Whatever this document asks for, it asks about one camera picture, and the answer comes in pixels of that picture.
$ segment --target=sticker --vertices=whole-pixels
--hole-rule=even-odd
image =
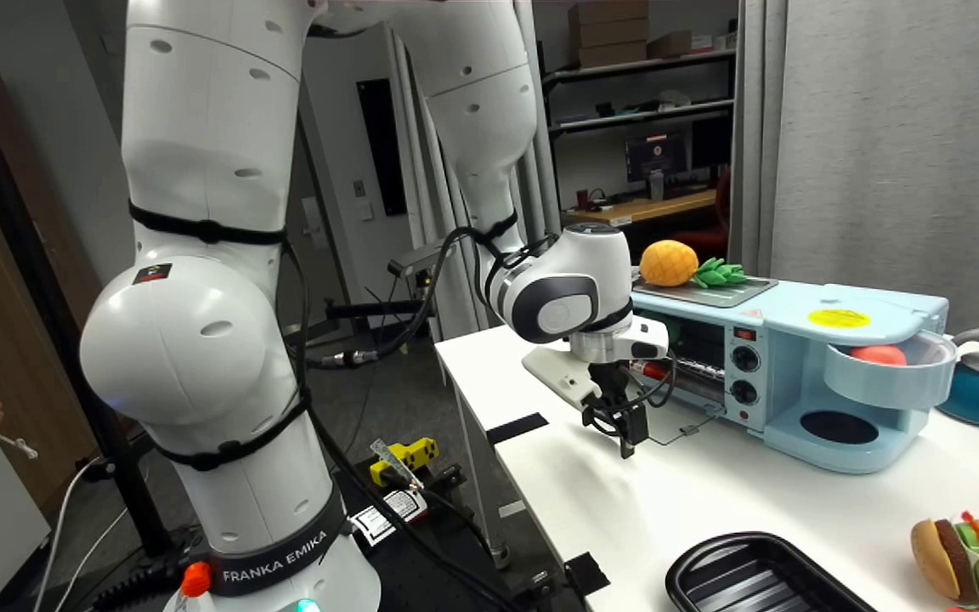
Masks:
[[[807,319],[836,329],[869,327],[869,316],[860,310],[814,310]]]
[[[134,286],[169,277],[169,270],[173,270],[173,265],[147,265],[147,267],[136,270]]]

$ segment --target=black baking tray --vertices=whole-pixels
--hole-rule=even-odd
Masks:
[[[682,612],[874,612],[814,556],[766,529],[699,541],[666,572]]]

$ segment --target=yellow label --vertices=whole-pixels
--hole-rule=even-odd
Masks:
[[[857,310],[814,310],[810,324],[816,327],[836,327],[836,329],[853,329],[853,327],[869,327],[868,311]]]

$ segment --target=toy stove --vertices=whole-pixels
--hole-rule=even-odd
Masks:
[[[750,277],[637,289],[633,306],[671,329],[677,402],[832,473],[896,462],[956,372],[943,296]],[[904,364],[860,361],[857,347],[900,350]]]

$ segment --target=cardboard box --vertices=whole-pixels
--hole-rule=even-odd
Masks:
[[[648,41],[648,20],[578,24],[571,36],[573,46],[637,44]]]
[[[601,44],[601,46],[578,46],[578,63],[593,69],[593,63],[621,63],[621,62],[641,62],[646,58],[646,44]]]
[[[689,31],[671,31],[648,41],[648,58],[680,58],[689,54]]]
[[[571,6],[571,24],[648,20],[648,0],[589,0]]]

